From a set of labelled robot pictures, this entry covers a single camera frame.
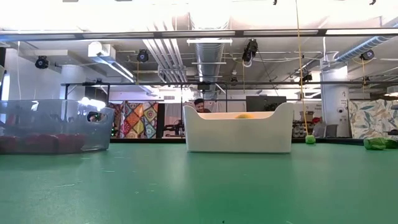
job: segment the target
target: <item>colorful quilt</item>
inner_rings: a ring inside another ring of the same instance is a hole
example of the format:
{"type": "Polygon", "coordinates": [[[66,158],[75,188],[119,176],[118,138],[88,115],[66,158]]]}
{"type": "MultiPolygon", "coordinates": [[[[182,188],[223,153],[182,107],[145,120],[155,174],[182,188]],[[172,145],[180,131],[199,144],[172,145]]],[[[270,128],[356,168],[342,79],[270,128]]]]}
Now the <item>colorful quilt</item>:
{"type": "Polygon", "coordinates": [[[122,114],[122,110],[123,110],[123,104],[114,104],[114,103],[109,103],[109,107],[114,109],[114,128],[117,131],[116,133],[116,137],[120,138],[120,120],[121,120],[121,114],[122,114]]]}
{"type": "Polygon", "coordinates": [[[387,131],[398,129],[398,110],[392,110],[393,101],[350,101],[349,121],[355,139],[390,137],[387,131]]]}
{"type": "Polygon", "coordinates": [[[156,138],[158,103],[122,104],[120,138],[156,138]]]}

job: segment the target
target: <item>ceiling beam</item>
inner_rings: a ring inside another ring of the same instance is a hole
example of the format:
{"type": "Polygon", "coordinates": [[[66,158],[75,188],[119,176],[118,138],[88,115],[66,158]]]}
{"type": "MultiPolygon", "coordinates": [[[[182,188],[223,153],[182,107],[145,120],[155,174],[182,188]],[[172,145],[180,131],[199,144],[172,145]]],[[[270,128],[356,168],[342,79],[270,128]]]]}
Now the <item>ceiling beam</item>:
{"type": "MultiPolygon", "coordinates": [[[[301,37],[373,37],[376,35],[398,36],[398,28],[370,29],[302,29],[301,37]]],[[[256,38],[256,37],[297,37],[296,29],[261,30],[183,30],[153,32],[117,32],[117,33],[45,33],[30,30],[0,31],[0,41],[62,41],[62,40],[129,40],[129,39],[179,39],[179,38],[256,38]]]]}

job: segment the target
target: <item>transparent storage container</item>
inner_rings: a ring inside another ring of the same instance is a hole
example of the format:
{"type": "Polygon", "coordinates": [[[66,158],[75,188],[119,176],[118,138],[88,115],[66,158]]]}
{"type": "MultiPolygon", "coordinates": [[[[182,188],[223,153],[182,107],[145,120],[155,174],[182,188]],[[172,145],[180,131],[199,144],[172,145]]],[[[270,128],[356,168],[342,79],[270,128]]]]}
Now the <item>transparent storage container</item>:
{"type": "Polygon", "coordinates": [[[74,100],[0,101],[0,154],[105,150],[113,118],[111,108],[74,100]]]}

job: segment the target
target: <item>column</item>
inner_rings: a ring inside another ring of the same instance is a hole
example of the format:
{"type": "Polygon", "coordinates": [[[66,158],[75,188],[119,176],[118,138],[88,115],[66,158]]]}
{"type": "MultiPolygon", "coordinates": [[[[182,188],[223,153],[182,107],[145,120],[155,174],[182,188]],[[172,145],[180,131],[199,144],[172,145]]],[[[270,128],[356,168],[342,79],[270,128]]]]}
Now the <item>column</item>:
{"type": "MultiPolygon", "coordinates": [[[[64,83],[83,83],[86,81],[84,68],[78,65],[63,65],[62,66],[62,79],[64,83]]],[[[81,100],[85,96],[85,87],[77,86],[69,95],[68,100],[81,100]]],[[[61,87],[60,99],[65,98],[65,87],[61,87]]]]}
{"type": "MultiPolygon", "coordinates": [[[[321,82],[348,81],[347,64],[329,67],[321,62],[321,82]]],[[[337,124],[336,137],[349,137],[348,86],[321,85],[322,115],[327,125],[337,124]]]]}

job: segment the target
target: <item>man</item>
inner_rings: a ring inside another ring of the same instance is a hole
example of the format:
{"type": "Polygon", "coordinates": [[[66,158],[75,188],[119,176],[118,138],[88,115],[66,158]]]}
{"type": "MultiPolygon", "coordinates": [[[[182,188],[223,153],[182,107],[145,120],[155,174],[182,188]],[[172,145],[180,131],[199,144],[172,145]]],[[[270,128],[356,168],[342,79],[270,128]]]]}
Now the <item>man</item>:
{"type": "Polygon", "coordinates": [[[209,109],[205,108],[205,100],[204,99],[196,99],[193,104],[195,105],[195,108],[197,109],[198,113],[211,113],[209,109]]]}
{"type": "Polygon", "coordinates": [[[313,119],[315,125],[312,130],[312,135],[316,138],[324,138],[325,137],[325,130],[326,130],[326,123],[323,122],[322,117],[319,119],[313,119]]]}

